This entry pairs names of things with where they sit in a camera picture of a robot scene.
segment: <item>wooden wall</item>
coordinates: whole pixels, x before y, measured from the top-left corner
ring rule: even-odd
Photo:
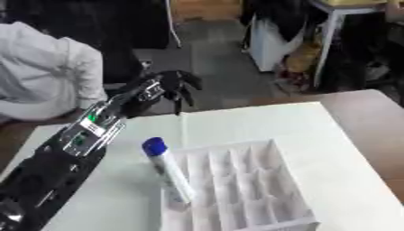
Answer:
[[[235,19],[241,12],[241,0],[171,0],[174,20]]]

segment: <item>white table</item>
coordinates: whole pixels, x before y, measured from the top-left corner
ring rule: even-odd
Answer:
[[[35,130],[2,177],[59,125]],[[317,231],[402,231],[404,209],[319,103],[257,106],[129,121],[83,186],[43,231],[158,231],[160,187],[141,143],[171,150],[275,139]]]
[[[317,69],[314,77],[314,86],[318,87],[320,84],[320,77],[322,70],[326,64],[326,58],[330,50],[331,43],[334,38],[338,20],[344,19],[349,14],[372,14],[383,10],[383,5],[358,5],[358,6],[332,6],[327,5],[320,0],[308,0],[316,8],[328,14],[326,22],[326,33],[323,37],[323,50],[321,52],[320,60],[317,64]]]

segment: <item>white bottle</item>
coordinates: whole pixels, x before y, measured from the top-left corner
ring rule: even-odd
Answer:
[[[160,137],[149,139],[142,148],[164,181],[170,199],[184,205],[189,204],[195,197],[195,191],[190,187],[163,140]]]

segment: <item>box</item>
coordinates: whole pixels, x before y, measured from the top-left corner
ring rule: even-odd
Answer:
[[[173,153],[197,195],[162,193],[161,231],[314,231],[316,221],[273,140]]]

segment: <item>robotic arm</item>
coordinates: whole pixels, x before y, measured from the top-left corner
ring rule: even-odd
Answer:
[[[99,164],[126,117],[162,97],[174,101],[176,114],[182,99],[193,106],[186,84],[201,89],[201,80],[184,71],[147,75],[53,135],[0,183],[0,231],[41,230]]]

